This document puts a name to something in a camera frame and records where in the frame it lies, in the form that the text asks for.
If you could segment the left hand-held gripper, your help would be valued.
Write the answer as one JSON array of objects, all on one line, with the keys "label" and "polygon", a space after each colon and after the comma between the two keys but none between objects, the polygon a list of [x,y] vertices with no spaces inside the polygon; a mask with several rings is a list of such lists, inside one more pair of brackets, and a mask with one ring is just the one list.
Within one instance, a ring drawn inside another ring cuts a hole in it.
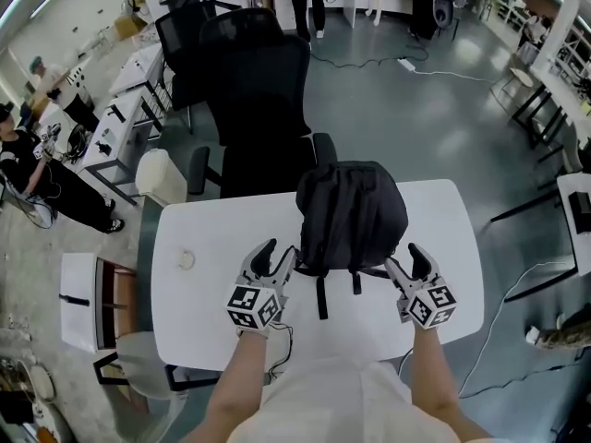
[{"label": "left hand-held gripper", "polygon": [[253,332],[267,337],[269,328],[279,324],[288,297],[284,286],[296,266],[297,249],[291,245],[270,277],[271,254],[277,245],[272,238],[256,246],[243,260],[225,311],[236,334]]}]

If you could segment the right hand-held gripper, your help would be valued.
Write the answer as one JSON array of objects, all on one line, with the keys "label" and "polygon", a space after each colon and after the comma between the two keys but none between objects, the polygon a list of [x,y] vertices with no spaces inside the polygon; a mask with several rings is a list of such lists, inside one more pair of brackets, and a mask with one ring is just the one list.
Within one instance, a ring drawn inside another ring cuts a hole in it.
[{"label": "right hand-held gripper", "polygon": [[408,245],[413,259],[411,276],[394,258],[384,267],[392,283],[400,290],[397,307],[401,322],[414,322],[421,329],[433,329],[447,322],[458,306],[449,284],[440,276],[434,257],[416,243]]}]

